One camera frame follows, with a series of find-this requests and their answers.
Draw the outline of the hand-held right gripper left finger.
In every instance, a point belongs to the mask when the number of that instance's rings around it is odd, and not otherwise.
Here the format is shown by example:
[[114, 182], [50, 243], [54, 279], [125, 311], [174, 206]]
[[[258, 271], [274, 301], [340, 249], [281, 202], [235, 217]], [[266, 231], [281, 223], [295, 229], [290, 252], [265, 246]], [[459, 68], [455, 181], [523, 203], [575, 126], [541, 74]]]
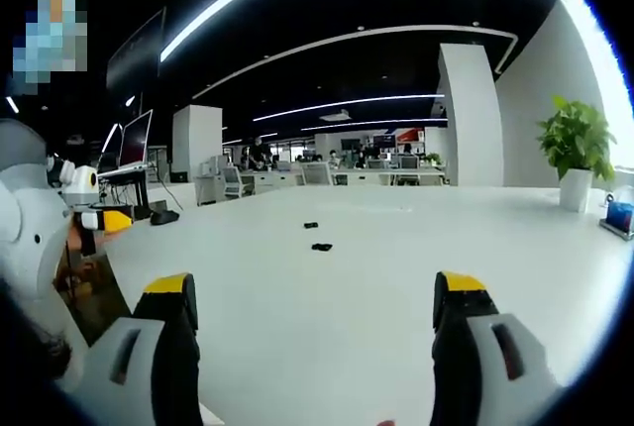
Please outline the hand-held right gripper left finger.
[[89, 347], [73, 402], [94, 425], [201, 425], [194, 277], [160, 277]]

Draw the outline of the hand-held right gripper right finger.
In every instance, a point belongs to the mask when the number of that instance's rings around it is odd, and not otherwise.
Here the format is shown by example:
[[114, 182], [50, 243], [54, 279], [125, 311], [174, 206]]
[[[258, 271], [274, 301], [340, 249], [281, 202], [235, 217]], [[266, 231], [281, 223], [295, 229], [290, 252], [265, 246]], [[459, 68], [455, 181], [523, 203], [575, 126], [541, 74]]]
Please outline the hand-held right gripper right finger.
[[476, 278], [436, 274], [432, 425], [532, 425], [563, 388], [546, 349]]

